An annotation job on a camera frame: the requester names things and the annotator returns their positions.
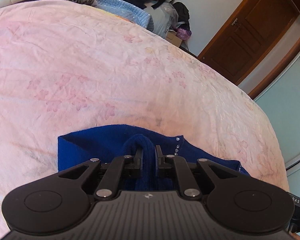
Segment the blue knit sweater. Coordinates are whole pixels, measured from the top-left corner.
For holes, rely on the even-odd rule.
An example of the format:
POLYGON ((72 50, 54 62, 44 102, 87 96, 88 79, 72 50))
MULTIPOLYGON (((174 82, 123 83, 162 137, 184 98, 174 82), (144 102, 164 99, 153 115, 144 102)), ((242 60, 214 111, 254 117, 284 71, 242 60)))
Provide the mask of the blue knit sweater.
POLYGON ((189 163, 199 158, 231 168, 241 174, 248 174, 237 160, 224 160, 191 145, 183 135, 168 137, 141 127, 129 125, 100 126, 72 132, 58 137, 57 166, 63 171, 91 158, 102 163, 110 163, 115 157, 134 155, 137 149, 143 150, 141 176, 136 184, 124 184, 124 190, 132 191, 170 191, 170 179, 159 178, 156 165, 155 146, 159 145, 164 155, 179 155, 189 163))

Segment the wardrobe sliding door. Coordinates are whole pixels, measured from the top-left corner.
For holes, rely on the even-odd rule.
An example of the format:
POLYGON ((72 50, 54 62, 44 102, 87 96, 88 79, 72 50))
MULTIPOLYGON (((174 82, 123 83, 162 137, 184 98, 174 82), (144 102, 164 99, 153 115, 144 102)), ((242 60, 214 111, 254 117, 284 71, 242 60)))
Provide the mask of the wardrobe sliding door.
POLYGON ((290 191, 300 197, 300 51, 255 102, 277 136, 290 191))

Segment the pink floral bed blanket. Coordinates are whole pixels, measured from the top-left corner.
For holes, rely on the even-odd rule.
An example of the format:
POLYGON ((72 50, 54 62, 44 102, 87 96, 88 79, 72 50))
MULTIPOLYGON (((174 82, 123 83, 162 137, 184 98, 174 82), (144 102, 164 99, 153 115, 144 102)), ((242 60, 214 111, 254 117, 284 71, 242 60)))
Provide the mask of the pink floral bed blanket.
POLYGON ((289 189, 266 114, 236 85, 147 29, 62 0, 0 9, 1 213, 12 189, 57 171, 57 138, 111 124, 183 135, 289 189))

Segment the brown wooden door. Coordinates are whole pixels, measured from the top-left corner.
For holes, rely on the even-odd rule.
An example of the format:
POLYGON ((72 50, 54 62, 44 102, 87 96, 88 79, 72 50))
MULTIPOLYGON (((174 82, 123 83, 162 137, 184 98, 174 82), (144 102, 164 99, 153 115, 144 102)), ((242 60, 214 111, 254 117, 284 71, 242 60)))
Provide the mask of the brown wooden door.
POLYGON ((300 50, 300 0, 243 0, 198 60, 256 98, 300 50))

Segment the purple plastic bag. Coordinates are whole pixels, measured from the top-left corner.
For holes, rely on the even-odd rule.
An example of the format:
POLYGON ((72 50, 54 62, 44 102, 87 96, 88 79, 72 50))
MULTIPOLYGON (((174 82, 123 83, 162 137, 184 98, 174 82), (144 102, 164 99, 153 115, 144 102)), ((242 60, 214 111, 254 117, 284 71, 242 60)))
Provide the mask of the purple plastic bag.
POLYGON ((188 29, 183 29, 183 28, 177 29, 176 36, 183 41, 187 41, 191 37, 191 35, 192 35, 192 31, 188 29))

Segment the light blue knit garment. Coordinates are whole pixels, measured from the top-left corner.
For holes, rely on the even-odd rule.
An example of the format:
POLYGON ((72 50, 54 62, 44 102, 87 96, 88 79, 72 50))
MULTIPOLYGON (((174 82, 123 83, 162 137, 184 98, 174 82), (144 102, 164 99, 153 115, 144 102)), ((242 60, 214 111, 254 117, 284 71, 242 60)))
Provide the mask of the light blue knit garment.
POLYGON ((123 0, 95 0, 93 7, 125 18, 149 31, 154 30, 153 18, 149 13, 123 0))

